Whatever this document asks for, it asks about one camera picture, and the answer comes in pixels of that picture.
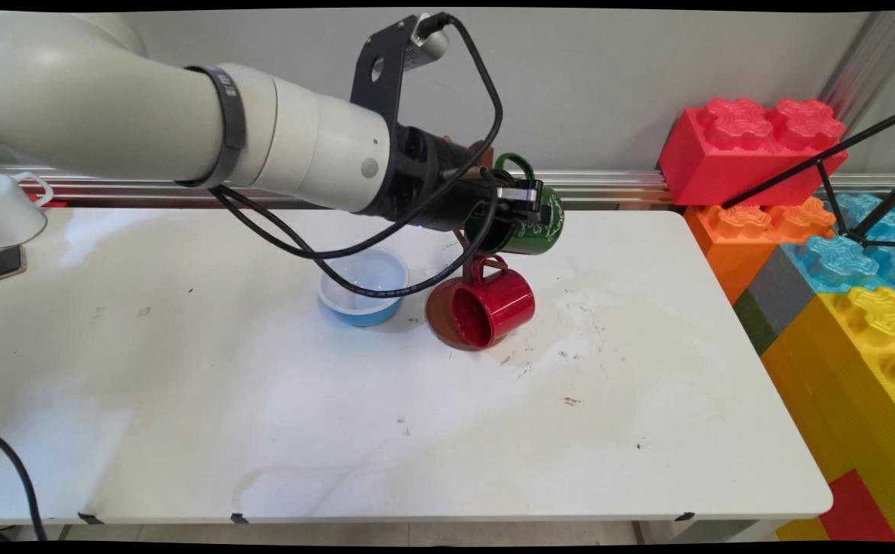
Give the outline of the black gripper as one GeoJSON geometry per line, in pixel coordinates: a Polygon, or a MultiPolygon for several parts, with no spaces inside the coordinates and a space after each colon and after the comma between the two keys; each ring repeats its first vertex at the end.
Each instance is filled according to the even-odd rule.
{"type": "MultiPolygon", "coordinates": [[[[394,222],[401,220],[413,208],[426,202],[446,187],[447,180],[483,145],[489,145],[469,169],[447,192],[438,197],[418,215],[410,225],[441,232],[464,227],[474,216],[487,213],[486,180],[475,171],[486,164],[492,155],[491,141],[481,140],[470,147],[448,141],[412,126],[394,124],[390,131],[389,164],[382,185],[373,200],[366,204],[362,216],[380,217],[394,222]]],[[[496,218],[542,218],[545,185],[538,179],[518,179],[496,186],[496,218]]]]}

